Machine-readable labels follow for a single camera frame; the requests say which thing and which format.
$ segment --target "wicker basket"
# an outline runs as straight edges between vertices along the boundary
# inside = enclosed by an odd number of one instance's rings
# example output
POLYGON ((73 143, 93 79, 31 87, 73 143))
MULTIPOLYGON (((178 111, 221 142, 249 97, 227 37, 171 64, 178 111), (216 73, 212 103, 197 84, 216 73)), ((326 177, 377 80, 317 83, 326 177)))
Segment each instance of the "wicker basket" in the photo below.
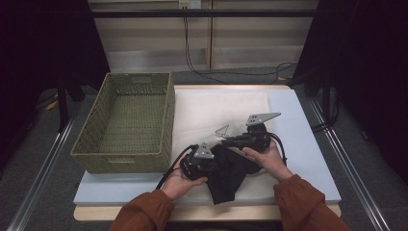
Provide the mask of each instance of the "wicker basket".
POLYGON ((91 173, 166 171, 174 105, 169 73, 109 73, 71 156, 91 173))

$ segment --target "hand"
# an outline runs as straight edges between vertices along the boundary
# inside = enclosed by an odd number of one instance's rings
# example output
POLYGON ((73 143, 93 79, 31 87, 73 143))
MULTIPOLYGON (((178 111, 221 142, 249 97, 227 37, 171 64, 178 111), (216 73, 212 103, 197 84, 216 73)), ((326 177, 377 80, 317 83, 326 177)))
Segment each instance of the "hand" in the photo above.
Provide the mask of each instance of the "hand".
POLYGON ((243 148, 242 152, 254 158, 258 165, 262 166, 273 178, 277 179, 279 182, 293 176, 293 173, 283 163, 274 140, 270 142, 269 148, 262 153, 259 153, 249 147, 243 148))
POLYGON ((162 187, 162 191, 171 199, 175 200, 186 194, 189 189, 194 186, 200 186, 207 182, 207 177, 201 177, 194 181, 187 178, 187 176, 180 169, 180 161, 174 166, 175 170, 169 174, 165 184, 162 187))

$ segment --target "person's left hand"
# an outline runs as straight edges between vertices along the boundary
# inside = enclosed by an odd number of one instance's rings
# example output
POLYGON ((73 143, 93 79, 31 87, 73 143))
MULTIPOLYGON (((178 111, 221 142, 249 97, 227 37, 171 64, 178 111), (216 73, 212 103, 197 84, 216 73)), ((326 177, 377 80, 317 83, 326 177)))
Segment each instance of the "person's left hand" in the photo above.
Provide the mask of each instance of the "person's left hand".
POLYGON ((165 184, 162 187, 162 191, 171 199, 175 200, 180 197, 182 197, 184 194, 186 194, 189 189, 191 189, 194 186, 200 186, 207 182, 208 178, 207 177, 201 177, 198 178, 194 181, 190 180, 187 178, 187 176, 183 173, 183 171, 180 169, 180 162, 183 160, 181 158, 177 164, 174 166, 173 172, 169 174, 167 180, 165 181, 165 184))

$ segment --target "electrical cable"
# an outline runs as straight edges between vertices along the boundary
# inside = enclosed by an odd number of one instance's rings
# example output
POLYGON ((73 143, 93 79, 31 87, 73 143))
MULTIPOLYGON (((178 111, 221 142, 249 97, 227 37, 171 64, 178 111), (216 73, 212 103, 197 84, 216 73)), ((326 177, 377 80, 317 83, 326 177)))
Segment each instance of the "electrical cable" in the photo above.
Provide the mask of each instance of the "electrical cable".
POLYGON ((281 141, 281 140, 279 139, 279 137, 276 136, 276 134, 274 134, 274 133, 269 133, 269 135, 270 135, 274 140, 276 140, 276 141, 278 142, 279 147, 280 147, 281 152, 282 152, 282 161, 283 161, 283 164, 285 164, 285 166, 286 166, 286 165, 287 165, 287 164, 286 164, 286 160, 287 160, 288 158, 286 158, 285 149, 283 148, 282 141, 281 141))
POLYGON ((189 149, 193 149, 195 148, 195 145, 190 145, 188 147, 186 147, 179 155, 178 157, 174 160, 173 164, 171 164, 171 166, 168 168, 168 170, 166 171, 166 173, 163 175, 162 179, 159 181, 159 184, 157 184, 156 189, 159 190, 162 188, 162 185, 165 183, 166 179, 168 178, 168 176, 171 174, 171 172, 173 172, 174 170, 178 169, 178 168, 174 168, 174 166, 177 164, 177 162, 180 160, 180 158, 182 158, 182 156, 184 155, 184 153, 187 152, 187 150, 189 149))
POLYGON ((318 71, 317 68, 312 67, 311 69, 307 70, 305 73, 296 76, 295 78, 293 78, 291 81, 289 81, 288 83, 286 83, 286 86, 288 86, 289 88, 292 88, 295 85, 301 84, 302 82, 304 82, 304 80, 306 78, 308 78, 310 75, 312 74, 316 74, 316 71, 318 71))
MULTIPOLYGON (((358 8, 359 5, 360 5, 360 1, 357 1, 357 3, 353 7, 351 16, 348 19, 348 22, 347 22, 346 27, 344 29, 344 33, 343 33, 342 38, 340 40, 340 45, 338 46, 338 49, 336 51, 336 56, 332 60, 330 66, 327 68, 328 70, 332 70, 334 68, 335 62, 340 57, 340 54, 342 52, 342 48, 344 47, 345 41, 346 41, 348 33, 350 31, 352 18, 354 18, 354 15, 356 14, 357 8, 358 8)), ((327 114, 327 112, 330 111, 330 109, 329 109, 329 107, 330 107, 329 88, 330 88, 330 76, 328 74, 326 74, 324 76, 324 86, 323 86, 323 116, 325 114, 327 114)), ((339 115, 339 97, 338 96, 336 97, 336 102, 335 102, 335 107, 334 108, 337 108, 336 109, 337 110, 336 114, 334 116, 328 115, 327 116, 328 119, 326 119, 328 121, 324 121, 322 124, 312 127, 314 133, 322 131, 322 130, 324 130, 326 128, 329 128, 329 127, 333 126, 333 124, 336 122, 337 117, 339 115)))
POLYGON ((271 84, 273 84, 274 82, 276 82, 278 80, 278 74, 279 74, 280 71, 288 69, 291 66, 297 64, 297 63, 281 63, 279 66, 276 67, 275 71, 268 72, 268 73, 244 73, 244 72, 229 72, 229 71, 211 71, 211 72, 197 71, 194 68, 194 66, 192 65, 192 62, 191 62, 190 44, 189 44, 189 22, 188 22, 188 19, 186 17, 184 17, 183 19, 184 19, 184 30, 185 30, 185 46, 186 46, 185 56, 186 56, 186 62, 187 62, 187 65, 188 65, 189 69, 192 72, 194 72, 195 74, 202 77, 202 78, 211 79, 211 80, 217 81, 217 82, 219 82, 221 84, 228 85, 228 83, 226 83, 224 81, 221 81, 221 80, 209 77, 209 76, 205 76, 205 75, 211 75, 211 74, 236 74, 236 75, 249 75, 249 76, 266 76, 266 75, 276 74, 276 78, 272 82, 269 83, 271 85, 271 84), (281 65, 284 65, 284 64, 288 64, 288 66, 279 69, 279 67, 281 65))
POLYGON ((311 126, 313 133, 320 132, 326 128, 333 126, 336 123, 337 118, 339 117, 339 111, 340 111, 340 98, 339 95, 337 95, 335 105, 331 112, 330 119, 328 121, 324 121, 321 124, 311 126))

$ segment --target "orange sleeve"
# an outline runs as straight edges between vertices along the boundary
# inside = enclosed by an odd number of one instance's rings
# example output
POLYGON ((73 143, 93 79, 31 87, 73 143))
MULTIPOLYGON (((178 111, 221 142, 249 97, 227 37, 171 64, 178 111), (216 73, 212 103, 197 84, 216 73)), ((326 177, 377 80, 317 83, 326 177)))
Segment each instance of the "orange sleeve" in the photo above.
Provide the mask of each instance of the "orange sleeve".
POLYGON ((325 204, 324 194, 298 175, 273 187, 284 230, 350 230, 325 204))
POLYGON ((121 208, 110 231, 164 230, 173 209, 174 203, 163 191, 143 193, 121 208))

